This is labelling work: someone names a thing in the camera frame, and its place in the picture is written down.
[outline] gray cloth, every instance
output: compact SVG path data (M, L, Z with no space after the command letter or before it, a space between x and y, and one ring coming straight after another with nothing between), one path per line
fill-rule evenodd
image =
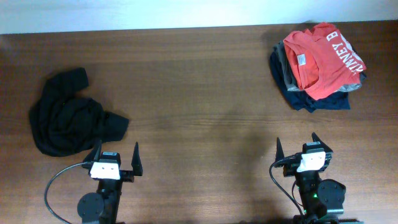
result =
M281 40L279 44L274 46L274 52L276 53L279 62L282 64L282 72L284 74L284 83L287 91L302 91L297 87L297 81L294 78L292 68L290 67L289 61L287 60L284 41Z
M285 45L283 40L281 40L277 45L274 46L274 52L276 53L279 62L282 64L282 72L284 75L284 83L286 85L287 91L303 91L297 86L297 80L293 75L292 68L290 67L289 60L287 60ZM359 79L361 84L345 84L336 91L350 92L357 90L362 87L363 81L366 79L364 72L361 72Z

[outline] white wall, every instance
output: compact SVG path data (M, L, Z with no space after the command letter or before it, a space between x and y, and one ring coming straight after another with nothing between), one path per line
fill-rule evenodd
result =
M0 0L0 34L398 19L398 0Z

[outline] dark blue cloth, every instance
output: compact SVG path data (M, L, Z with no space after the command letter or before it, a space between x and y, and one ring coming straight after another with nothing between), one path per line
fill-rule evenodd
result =
M271 54L269 60L269 66L271 68L272 76L276 81L280 91L285 97L286 101L295 109L300 110L305 108L308 112L312 113L316 109L326 110L349 110L348 93L336 92L330 96L314 100L305 91L287 91L284 83L284 76L282 72L282 64L278 60L278 56L275 52Z

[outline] stack of clothes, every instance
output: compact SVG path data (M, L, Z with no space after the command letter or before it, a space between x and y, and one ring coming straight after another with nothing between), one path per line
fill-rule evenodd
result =
M326 22L293 31L271 54L270 68L296 110L349 110L348 92L362 87L366 66L340 31Z

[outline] cable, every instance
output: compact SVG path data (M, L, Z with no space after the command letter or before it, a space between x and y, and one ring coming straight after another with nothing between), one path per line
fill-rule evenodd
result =
M298 211L300 212L300 216L304 217L303 212L301 211L301 208L299 207L298 203L294 200L294 198L292 198L292 196L289 195L289 193L286 192L286 190L280 186L278 184L278 182L275 180L274 176L272 175L272 168L276 165L278 165L279 163L285 162L286 160L291 159L290 157L286 157L285 159L279 160L277 162L274 162L273 164L271 164L271 166L269 167L269 175L271 177L271 180L274 181L274 183L276 184L276 186L278 186L278 188L283 191L283 193L286 194L286 196L294 203L294 205L297 207Z
M292 196L293 196L293 199L296 201L296 203L302 207L303 205L298 203L296 198L294 197L294 186L296 186L296 183L297 183L297 180L294 181L293 186L292 186Z
M71 168L74 168L74 167L80 166L80 165L90 164L90 163L92 163L92 162L80 162L80 163L78 163L78 164L74 164L74 165L72 165L72 166L66 167L65 169L63 169L63 170L61 170L60 172L58 172L58 174L55 174L55 176L53 176L53 177L51 178L51 180L49 181L49 183L47 184L47 186L46 186L46 188L45 188L45 191L44 191L44 203L45 203L45 206L48 208L48 210L51 212L51 214L52 214L53 216L55 216L56 218L58 218L59 220L61 220L62 222L66 223L66 224L72 224L72 223L70 223L70 222L64 220L64 219L61 218L58 214L56 214L56 213L51 209L51 207L50 207L50 205L49 205L49 202L47 201L47 193L48 193L48 191L49 191L50 185L51 185L51 183L52 183L59 175L61 175L63 172L67 171L68 169L71 169Z

